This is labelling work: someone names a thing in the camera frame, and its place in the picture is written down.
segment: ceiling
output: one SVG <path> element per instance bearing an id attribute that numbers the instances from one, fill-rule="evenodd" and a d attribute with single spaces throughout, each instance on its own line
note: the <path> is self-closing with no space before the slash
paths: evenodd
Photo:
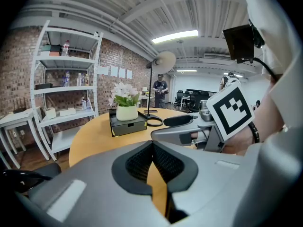
<path id="1" fill-rule="evenodd" d="M 43 25 L 46 18 L 67 26 L 66 21 L 77 20 L 100 28 L 105 38 L 149 60 L 162 51 L 171 51 L 177 58 L 172 73 L 177 68 L 217 75 L 232 70 L 249 78 L 261 72 L 258 64 L 231 61 L 222 34 L 224 29 L 248 24 L 245 0 L 29 0 L 16 24 Z M 152 42 L 163 35 L 194 29 L 199 37 L 182 39 L 182 43 Z M 255 56 L 261 54 L 255 50 Z"/>

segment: red brick wall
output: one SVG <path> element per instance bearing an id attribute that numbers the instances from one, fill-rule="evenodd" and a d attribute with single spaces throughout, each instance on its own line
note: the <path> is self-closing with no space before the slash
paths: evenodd
<path id="1" fill-rule="evenodd" d="M 30 70 L 33 52 L 35 50 L 36 42 L 40 34 L 41 27 L 25 27 L 21 29 L 11 30 L 3 46 L 0 50 L 0 115 L 6 115 L 13 111 L 13 99 L 21 98 L 23 96 L 26 99 L 27 108 L 31 107 L 30 103 Z M 74 56 L 88 57 L 87 53 L 70 52 Z M 100 65 L 101 66 L 118 66 L 133 71 L 132 79 L 119 79 L 111 76 L 103 76 L 104 84 L 107 87 L 107 91 L 111 94 L 111 90 L 114 88 L 114 83 L 123 82 L 125 84 L 131 84 L 133 87 L 138 88 L 138 91 L 142 90 L 142 87 L 149 86 L 150 70 L 146 69 L 145 65 L 148 61 L 140 55 L 130 51 L 129 49 L 120 46 L 110 40 L 103 39 L 100 53 Z M 71 85 L 76 85 L 76 79 L 78 77 L 78 71 L 70 71 L 71 73 Z M 35 72 L 35 84 L 42 83 L 43 67 L 39 66 Z M 45 82 L 53 83 L 55 86 L 59 86 L 64 76 L 65 71 L 54 70 L 48 71 L 45 75 Z M 153 73 L 152 83 L 157 80 L 157 75 Z M 168 86 L 170 83 L 170 76 L 165 75 L 164 80 Z M 108 112 L 108 96 L 106 89 L 103 85 L 101 75 L 97 77 L 97 94 L 98 94 L 98 112 L 99 115 Z M 81 99 L 86 98 L 86 92 L 64 92 L 56 94 L 47 94 L 46 104 L 47 107 L 55 107 L 56 109 L 67 108 L 68 106 L 76 105 L 80 106 Z M 90 93 L 90 98 L 93 101 L 93 95 Z M 36 105 L 42 106 L 42 97 L 36 96 Z M 73 128 L 82 124 L 85 124 L 88 118 L 74 120 L 70 122 L 61 123 L 53 126 L 54 132 Z M 22 126 L 19 130 L 26 132 L 23 138 L 23 143 L 30 144 L 34 142 L 34 139 L 30 133 L 28 126 Z"/>

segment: fluorescent light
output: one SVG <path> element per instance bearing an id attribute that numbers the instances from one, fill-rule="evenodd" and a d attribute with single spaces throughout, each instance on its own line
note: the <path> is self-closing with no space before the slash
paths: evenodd
<path id="1" fill-rule="evenodd" d="M 185 72 L 185 71 L 197 72 L 197 70 L 177 70 L 177 72 Z"/>
<path id="2" fill-rule="evenodd" d="M 237 74 L 234 74 L 236 77 L 238 77 L 238 78 L 242 78 L 243 76 L 241 76 L 241 75 L 237 75 Z"/>
<path id="3" fill-rule="evenodd" d="M 184 32 L 174 33 L 171 35 L 162 36 L 162 37 L 153 39 L 151 41 L 153 41 L 155 44 L 157 44 L 157 43 L 167 41 L 167 40 L 173 40 L 173 39 L 190 37 L 190 36 L 198 36 L 198 35 L 199 35 L 199 33 L 197 30 L 190 30 L 190 31 L 184 31 Z"/>

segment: person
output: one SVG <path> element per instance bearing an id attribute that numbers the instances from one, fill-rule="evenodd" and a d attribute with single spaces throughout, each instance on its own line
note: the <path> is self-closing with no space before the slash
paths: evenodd
<path id="1" fill-rule="evenodd" d="M 165 107 L 165 92 L 168 91 L 166 81 L 163 81 L 163 74 L 158 74 L 158 80 L 154 82 L 152 89 L 155 91 L 155 107 Z"/>
<path id="2" fill-rule="evenodd" d="M 223 88 L 225 88 L 227 81 L 230 78 L 235 78 L 235 75 L 230 71 L 227 76 L 222 77 L 220 86 L 219 86 L 219 91 L 221 91 Z"/>
<path id="3" fill-rule="evenodd" d="M 299 67 L 303 58 L 303 46 L 297 31 L 280 4 L 276 0 L 246 0 L 246 2 L 249 18 L 265 42 L 261 47 L 263 62 L 269 66 L 278 79 L 290 65 Z M 264 67 L 262 75 L 270 80 L 270 85 L 262 99 L 262 105 L 255 111 L 253 120 L 259 132 L 260 142 L 265 141 L 273 133 L 279 132 L 284 125 L 282 116 L 270 95 L 276 81 Z M 223 152 L 244 155 L 253 143 L 252 132 L 246 126 L 227 140 Z"/>

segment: black strap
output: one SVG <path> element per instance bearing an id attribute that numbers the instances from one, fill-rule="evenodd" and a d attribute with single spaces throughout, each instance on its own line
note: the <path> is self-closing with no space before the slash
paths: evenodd
<path id="1" fill-rule="evenodd" d="M 260 142 L 259 132 L 258 132 L 257 127 L 255 126 L 255 124 L 253 123 L 253 121 L 250 122 L 248 124 L 248 126 L 249 126 L 249 128 L 250 128 L 250 130 L 252 132 L 252 136 L 254 137 L 255 143 L 259 143 Z"/>

